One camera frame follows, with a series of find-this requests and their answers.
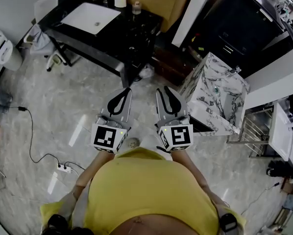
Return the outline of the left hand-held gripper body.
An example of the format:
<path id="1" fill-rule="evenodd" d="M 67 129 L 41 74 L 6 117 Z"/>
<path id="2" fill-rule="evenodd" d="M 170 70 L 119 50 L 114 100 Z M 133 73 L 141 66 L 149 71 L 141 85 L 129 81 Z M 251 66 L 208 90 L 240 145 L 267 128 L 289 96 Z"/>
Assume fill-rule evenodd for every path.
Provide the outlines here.
<path id="1" fill-rule="evenodd" d="M 91 145 L 98 151 L 117 154 L 130 129 L 127 122 L 97 115 L 96 123 L 92 125 Z"/>

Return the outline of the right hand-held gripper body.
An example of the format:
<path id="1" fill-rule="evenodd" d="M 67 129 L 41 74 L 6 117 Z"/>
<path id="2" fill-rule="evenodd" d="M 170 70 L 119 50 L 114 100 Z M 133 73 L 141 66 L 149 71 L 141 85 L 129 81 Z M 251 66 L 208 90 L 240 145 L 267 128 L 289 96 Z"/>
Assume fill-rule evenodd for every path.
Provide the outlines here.
<path id="1" fill-rule="evenodd" d="M 186 150 L 193 145 L 193 125 L 188 116 L 181 117 L 159 117 L 155 124 L 157 134 L 162 144 L 158 149 L 166 153 Z"/>

